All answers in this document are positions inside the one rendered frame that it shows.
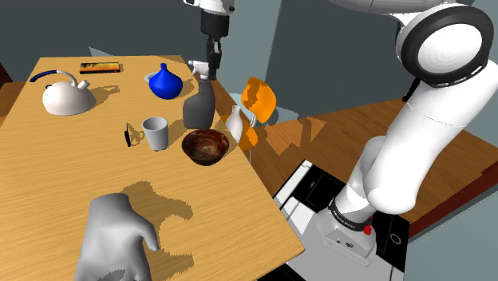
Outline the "grey cup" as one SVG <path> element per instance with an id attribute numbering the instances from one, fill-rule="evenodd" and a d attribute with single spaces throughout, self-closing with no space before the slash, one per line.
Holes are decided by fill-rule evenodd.
<path id="1" fill-rule="evenodd" d="M 145 138 L 154 151 L 168 147 L 168 121 L 163 117 L 149 117 L 142 121 Z"/>

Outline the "dark brown bowl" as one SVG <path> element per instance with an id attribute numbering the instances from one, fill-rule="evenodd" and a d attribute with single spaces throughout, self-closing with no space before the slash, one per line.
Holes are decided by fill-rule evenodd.
<path id="1" fill-rule="evenodd" d="M 203 166 L 219 162 L 227 153 L 229 146 L 228 138 L 214 129 L 192 131 L 181 144 L 184 153 L 194 163 Z"/>

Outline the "orange chair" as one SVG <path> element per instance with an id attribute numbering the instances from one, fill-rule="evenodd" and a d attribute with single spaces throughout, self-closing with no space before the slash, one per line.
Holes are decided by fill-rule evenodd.
<path id="1" fill-rule="evenodd" d="M 276 108 L 276 96 L 265 81 L 257 77 L 250 77 L 243 90 L 241 101 L 243 107 L 249 110 L 252 115 L 248 119 L 247 128 L 243 130 L 239 147 L 243 151 L 248 151 L 249 162 L 251 162 L 252 149 L 259 140 L 254 129 L 255 124 L 259 122 L 264 125 L 269 120 Z"/>

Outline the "small white vase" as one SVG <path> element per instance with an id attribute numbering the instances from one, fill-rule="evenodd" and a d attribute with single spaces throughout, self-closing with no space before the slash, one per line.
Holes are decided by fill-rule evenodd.
<path id="1" fill-rule="evenodd" d="M 243 121 L 240 116 L 240 107 L 238 105 L 232 106 L 231 115 L 227 118 L 225 125 L 235 142 L 238 144 L 243 134 Z"/>

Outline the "orange and black book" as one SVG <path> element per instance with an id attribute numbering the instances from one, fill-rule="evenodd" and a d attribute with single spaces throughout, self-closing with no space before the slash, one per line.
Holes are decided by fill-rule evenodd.
<path id="1" fill-rule="evenodd" d="M 80 64 L 79 73 L 119 73 L 121 69 L 119 62 L 83 62 Z"/>

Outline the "blue vase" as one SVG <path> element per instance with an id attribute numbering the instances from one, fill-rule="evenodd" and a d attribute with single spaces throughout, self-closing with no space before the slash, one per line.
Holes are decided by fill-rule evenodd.
<path id="1" fill-rule="evenodd" d="M 182 79 L 170 72 L 166 63 L 160 64 L 160 71 L 149 78 L 148 85 L 157 97 L 165 100 L 178 97 L 183 89 Z"/>

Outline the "grey hand figure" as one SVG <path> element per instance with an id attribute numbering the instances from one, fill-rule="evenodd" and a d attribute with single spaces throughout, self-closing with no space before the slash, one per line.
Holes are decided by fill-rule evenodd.
<path id="1" fill-rule="evenodd" d="M 89 204 L 89 216 L 73 281 L 152 281 L 144 247 L 159 249 L 152 223 L 122 193 Z"/>

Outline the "black and white robot stand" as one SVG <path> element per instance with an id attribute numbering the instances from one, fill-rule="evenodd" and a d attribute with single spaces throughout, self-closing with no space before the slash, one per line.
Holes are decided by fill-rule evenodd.
<path id="1" fill-rule="evenodd" d="M 258 281 L 404 281 L 409 221 L 400 216 L 373 214 L 377 251 L 367 267 L 324 244 L 317 214 L 343 186 L 308 160 L 302 161 L 273 199 L 305 251 Z"/>

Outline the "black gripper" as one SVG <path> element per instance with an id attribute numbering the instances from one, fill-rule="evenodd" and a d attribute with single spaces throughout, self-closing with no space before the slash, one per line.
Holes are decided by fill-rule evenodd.
<path id="1" fill-rule="evenodd" d="M 200 29 L 203 34 L 208 35 L 206 40 L 206 62 L 208 63 L 207 77 L 209 80 L 216 78 L 217 70 L 222 58 L 222 49 L 219 40 L 228 35 L 230 17 L 228 15 L 211 14 L 201 11 Z"/>

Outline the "grey spray bottle white head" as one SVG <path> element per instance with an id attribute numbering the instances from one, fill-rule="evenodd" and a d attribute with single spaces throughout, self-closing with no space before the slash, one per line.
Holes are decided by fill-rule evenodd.
<path id="1" fill-rule="evenodd" d="M 203 61 L 189 61 L 188 64 L 193 67 L 192 77 L 198 73 L 200 80 L 198 93 L 184 101 L 184 127 L 208 130 L 215 115 L 215 95 L 208 76 L 209 66 Z"/>

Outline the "wooden table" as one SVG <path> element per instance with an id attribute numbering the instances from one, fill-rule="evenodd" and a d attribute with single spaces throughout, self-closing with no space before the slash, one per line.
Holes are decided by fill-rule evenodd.
<path id="1" fill-rule="evenodd" d="M 128 195 L 155 227 L 152 281 L 255 281 L 303 245 L 236 144 L 200 166 L 181 143 L 184 100 L 197 81 L 180 56 L 124 56 L 119 73 L 89 76 L 97 105 L 58 117 L 42 94 L 66 75 L 24 85 L 0 127 L 0 281 L 73 281 L 92 199 Z M 160 64 L 183 81 L 180 95 L 157 97 L 145 82 Z M 78 75 L 78 57 L 43 57 L 34 74 Z M 168 121 L 168 147 L 149 147 L 142 121 Z M 125 141 L 128 122 L 131 147 Z"/>

